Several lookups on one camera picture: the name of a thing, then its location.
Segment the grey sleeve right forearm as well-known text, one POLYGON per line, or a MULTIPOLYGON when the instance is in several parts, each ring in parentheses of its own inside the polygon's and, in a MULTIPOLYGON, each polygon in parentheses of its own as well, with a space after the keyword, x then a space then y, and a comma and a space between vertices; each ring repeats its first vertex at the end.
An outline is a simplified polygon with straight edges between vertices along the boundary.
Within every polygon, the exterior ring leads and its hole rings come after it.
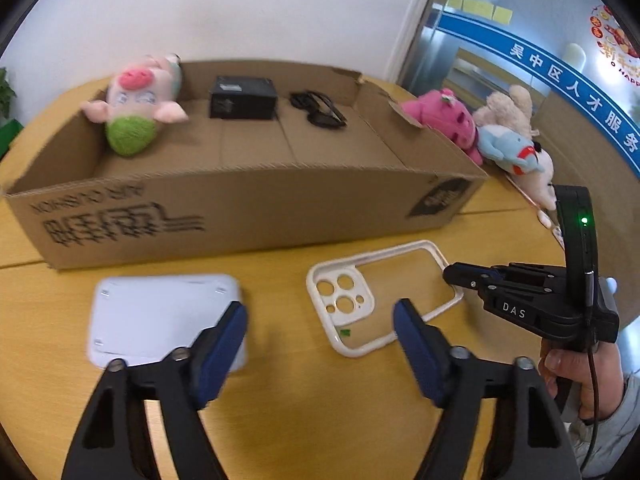
POLYGON ((634 435, 639 428, 639 375, 625 376, 622 403, 609 418, 599 422, 596 445, 582 472, 586 479, 604 479, 616 466, 623 466, 622 479, 639 472, 639 441, 634 435))

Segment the person's right hand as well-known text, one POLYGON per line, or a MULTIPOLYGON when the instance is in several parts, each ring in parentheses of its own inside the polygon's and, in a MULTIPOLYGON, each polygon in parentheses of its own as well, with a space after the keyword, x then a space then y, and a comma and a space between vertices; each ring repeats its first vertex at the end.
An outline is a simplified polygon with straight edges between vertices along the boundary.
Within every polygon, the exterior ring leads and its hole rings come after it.
POLYGON ((620 407, 625 392, 625 378, 616 344, 601 342, 593 355, 599 390, 599 408, 594 408, 594 387, 591 381, 588 356, 585 353, 555 348, 544 340, 540 347, 538 370, 549 393, 558 393, 558 378, 580 385, 579 417, 583 420, 607 419, 620 407))

